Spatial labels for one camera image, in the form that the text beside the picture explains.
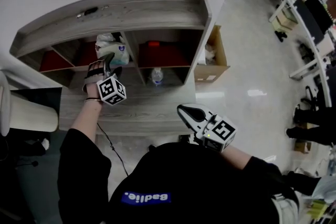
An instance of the desk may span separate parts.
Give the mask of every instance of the desk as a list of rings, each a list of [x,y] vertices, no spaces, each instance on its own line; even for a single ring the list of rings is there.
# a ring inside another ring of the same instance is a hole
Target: desk
[[[185,85],[171,83],[175,74],[165,69],[164,84],[145,86],[135,68],[125,68],[120,81],[126,87],[127,99],[115,106],[104,105],[99,125],[108,135],[149,136],[183,135],[191,131],[177,114],[177,106],[195,103],[193,74]],[[82,92],[86,72],[76,72],[69,88],[63,88],[59,111],[59,128],[67,131],[79,114],[87,95]]]
[[[276,16],[279,14],[279,12],[285,7],[285,5],[288,3],[292,8],[292,12],[293,14],[295,15],[295,18],[297,19],[297,21],[299,23],[302,24],[303,26],[303,29],[305,30],[306,32],[306,35],[307,35],[307,38],[308,38],[308,44],[309,44],[309,47],[310,49],[313,51],[314,53],[314,56],[315,56],[315,59],[308,63],[307,65],[305,65],[304,67],[298,69],[297,71],[291,73],[289,75],[290,78],[294,78],[297,74],[303,72],[304,70],[308,69],[309,67],[317,64],[318,68],[319,68],[319,75],[321,77],[321,83],[322,83],[322,88],[323,88],[323,94],[324,94],[324,99],[325,99],[325,106],[326,107],[331,107],[331,98],[330,98],[330,92],[329,92],[329,86],[328,86],[328,83],[327,83],[327,76],[326,76],[326,70],[325,70],[325,67],[324,67],[324,62],[318,52],[318,49],[314,43],[314,37],[312,37],[310,35],[310,32],[308,31],[301,15],[298,13],[298,11],[296,10],[296,7],[293,6],[294,2],[296,0],[283,0],[281,5],[277,8],[277,10],[274,12],[274,14],[270,17],[269,21],[272,22]]]

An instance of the white desk leg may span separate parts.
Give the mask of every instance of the white desk leg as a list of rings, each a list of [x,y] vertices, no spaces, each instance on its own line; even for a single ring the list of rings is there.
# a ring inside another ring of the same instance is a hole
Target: white desk leg
[[[319,70],[318,67],[315,67],[313,70],[309,70],[308,72],[304,73],[302,76],[301,76],[301,79],[305,78],[306,76],[310,75],[310,74],[314,74],[314,73],[317,73],[317,71]]]
[[[307,70],[308,68],[312,67],[315,64],[317,64],[317,59],[312,60],[311,62],[309,62],[308,64],[306,64],[304,67],[301,67],[298,70],[296,70],[295,72],[289,74],[289,77],[291,79],[295,79],[298,74],[304,72],[305,70]]]
[[[273,15],[270,17],[270,19],[268,20],[270,23],[273,22],[273,20],[275,19],[275,17],[277,17],[277,15],[281,12],[281,10],[285,7],[287,1],[284,0],[282,1],[282,3],[280,4],[280,6],[277,8],[277,10],[273,13]]]

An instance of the black shirt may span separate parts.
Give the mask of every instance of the black shirt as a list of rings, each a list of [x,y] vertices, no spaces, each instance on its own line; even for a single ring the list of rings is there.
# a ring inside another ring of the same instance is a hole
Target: black shirt
[[[188,143],[164,144],[145,154],[108,201],[111,162],[96,145],[70,129],[60,151],[59,210],[64,223],[158,218],[278,223],[273,195],[282,193],[297,203],[277,166],[252,157],[238,170],[221,154]]]

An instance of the plastic bag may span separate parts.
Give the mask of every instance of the plastic bag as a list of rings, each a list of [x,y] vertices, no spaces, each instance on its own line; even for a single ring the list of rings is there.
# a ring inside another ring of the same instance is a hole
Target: plastic bag
[[[215,56],[216,50],[207,43],[205,45],[205,60],[208,66],[213,66],[216,64]]]
[[[96,53],[100,58],[114,52],[114,58],[111,65],[127,65],[130,61],[130,55],[123,43],[116,42],[112,34],[101,34],[97,36]]]

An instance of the wooden cabinet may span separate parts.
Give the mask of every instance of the wooden cabinet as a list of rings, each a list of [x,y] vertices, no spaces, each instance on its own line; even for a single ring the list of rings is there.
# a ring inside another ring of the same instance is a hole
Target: wooden cabinet
[[[97,59],[95,38],[120,33],[130,63],[143,83],[154,67],[176,74],[184,84],[211,20],[207,0],[82,0],[21,28],[11,54],[68,87],[78,71]],[[164,45],[150,47],[148,41]]]

